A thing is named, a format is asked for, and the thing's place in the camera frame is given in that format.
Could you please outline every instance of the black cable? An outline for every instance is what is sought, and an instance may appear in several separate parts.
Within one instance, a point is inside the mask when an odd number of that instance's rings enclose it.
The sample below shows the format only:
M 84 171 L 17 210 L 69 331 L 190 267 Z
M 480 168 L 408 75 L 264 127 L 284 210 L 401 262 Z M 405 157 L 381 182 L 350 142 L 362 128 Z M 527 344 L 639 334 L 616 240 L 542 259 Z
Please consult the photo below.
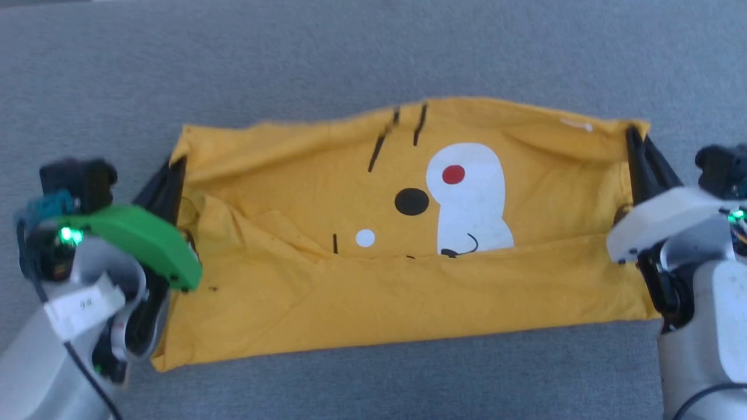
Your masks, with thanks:
M 687 413 L 687 410 L 690 409 L 695 403 L 703 399 L 704 397 L 707 397 L 708 395 L 713 394 L 714 392 L 718 391 L 727 391 L 730 389 L 747 389 L 747 383 L 720 383 L 718 385 L 714 385 L 711 387 L 708 387 L 697 394 L 690 397 L 687 401 L 685 401 L 685 404 L 682 404 L 679 410 L 675 413 L 675 416 L 672 417 L 672 420 L 682 420 L 685 418 L 685 413 Z
M 22 225 L 19 225 L 19 230 L 22 231 Z M 29 258 L 31 260 L 26 259 L 25 263 L 28 264 L 28 272 L 31 284 L 34 285 L 34 290 L 37 293 L 37 296 L 39 297 L 39 301 L 42 303 L 42 305 L 49 302 L 49 296 L 47 296 L 46 291 L 44 290 L 44 287 L 42 287 L 41 280 L 39 280 L 39 277 L 37 275 L 36 269 L 38 267 L 35 267 L 35 261 L 33 257 L 26 254 L 26 258 Z M 65 350 L 67 350 L 67 353 L 70 355 L 70 358 L 75 363 L 75 366 L 78 366 L 78 370 L 83 374 L 83 376 L 88 380 L 88 383 L 91 385 L 94 391 L 96 391 L 96 394 L 99 394 L 99 397 L 104 401 L 104 404 L 106 404 L 106 407 L 109 409 L 109 412 L 111 413 L 111 416 L 114 417 L 114 420 L 123 420 L 122 414 L 120 414 L 120 411 L 117 409 L 117 406 L 114 405 L 114 402 L 109 398 L 108 395 L 106 395 L 106 392 L 101 388 L 98 382 L 96 382 L 96 379 L 94 379 L 93 376 L 91 376 L 90 372 L 86 368 L 86 366 L 83 364 L 83 361 L 81 360 L 81 357 L 78 355 L 78 352 L 75 351 L 75 348 L 72 346 L 70 341 L 62 343 L 62 345 L 65 347 Z

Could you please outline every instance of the white circle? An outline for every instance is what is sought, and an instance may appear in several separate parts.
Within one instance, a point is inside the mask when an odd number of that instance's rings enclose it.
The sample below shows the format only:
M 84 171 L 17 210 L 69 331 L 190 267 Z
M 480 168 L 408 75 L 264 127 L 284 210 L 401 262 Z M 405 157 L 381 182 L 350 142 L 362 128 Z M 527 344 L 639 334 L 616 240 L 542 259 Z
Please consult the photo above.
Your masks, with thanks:
M 376 242 L 376 234 L 371 229 L 363 229 L 356 233 L 356 242 L 364 248 L 368 248 Z

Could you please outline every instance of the black stripe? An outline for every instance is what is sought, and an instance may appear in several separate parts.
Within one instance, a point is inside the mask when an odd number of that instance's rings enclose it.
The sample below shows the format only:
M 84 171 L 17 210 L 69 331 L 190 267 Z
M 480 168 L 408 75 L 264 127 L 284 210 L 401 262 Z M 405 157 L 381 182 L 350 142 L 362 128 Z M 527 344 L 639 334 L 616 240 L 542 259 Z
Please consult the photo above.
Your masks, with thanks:
M 418 122 L 418 126 L 415 127 L 415 133 L 412 135 L 412 145 L 417 146 L 418 145 L 418 138 L 420 137 L 420 132 L 423 129 L 423 126 L 425 126 L 425 114 L 428 111 L 428 103 L 423 104 L 423 108 L 421 108 L 421 119 Z
M 376 139 L 376 146 L 373 147 L 373 155 L 371 155 L 371 161 L 368 162 L 368 172 L 371 172 L 374 170 L 374 163 L 376 163 L 376 159 L 379 158 L 379 152 L 381 152 L 381 146 L 384 145 L 384 140 L 386 139 L 386 136 L 389 135 L 389 132 L 391 131 L 392 126 L 396 126 L 400 123 L 400 107 L 394 107 L 394 115 L 391 118 L 391 123 L 386 126 L 384 129 L 384 132 L 379 135 L 379 138 Z

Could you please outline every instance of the folded yellow fabric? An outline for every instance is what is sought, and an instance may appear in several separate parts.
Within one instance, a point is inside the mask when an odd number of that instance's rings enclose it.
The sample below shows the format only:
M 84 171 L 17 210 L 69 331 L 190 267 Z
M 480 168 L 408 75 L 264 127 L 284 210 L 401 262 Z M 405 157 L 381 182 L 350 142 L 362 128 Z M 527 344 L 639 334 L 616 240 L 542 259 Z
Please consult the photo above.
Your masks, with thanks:
M 657 316 L 604 243 L 625 129 L 492 99 L 325 123 L 187 126 L 204 264 L 152 358 L 180 365 Z

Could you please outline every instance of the red circle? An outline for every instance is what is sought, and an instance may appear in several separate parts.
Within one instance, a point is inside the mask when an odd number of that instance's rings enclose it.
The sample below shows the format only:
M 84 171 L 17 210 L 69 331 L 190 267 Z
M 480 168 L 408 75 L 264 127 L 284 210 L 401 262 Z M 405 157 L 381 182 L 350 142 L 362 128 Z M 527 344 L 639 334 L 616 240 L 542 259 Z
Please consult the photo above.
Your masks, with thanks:
M 444 173 L 441 177 L 447 184 L 459 184 L 465 178 L 465 168 L 459 165 L 451 165 L 444 169 Z

